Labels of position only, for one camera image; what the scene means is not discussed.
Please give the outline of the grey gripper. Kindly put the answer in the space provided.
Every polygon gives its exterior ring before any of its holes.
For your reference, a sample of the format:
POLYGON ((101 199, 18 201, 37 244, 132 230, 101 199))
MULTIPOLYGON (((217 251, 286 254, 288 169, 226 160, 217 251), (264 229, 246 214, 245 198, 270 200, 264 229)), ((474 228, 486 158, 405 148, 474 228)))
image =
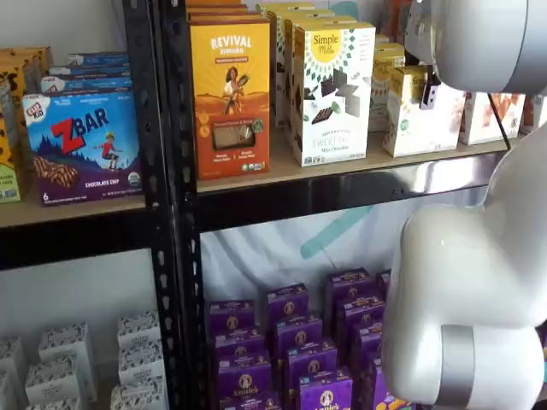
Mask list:
POLYGON ((435 73, 434 36, 432 33, 432 0, 412 1, 404 33, 404 47, 420 62, 426 64, 426 80, 420 109, 434 108, 441 80, 435 73))

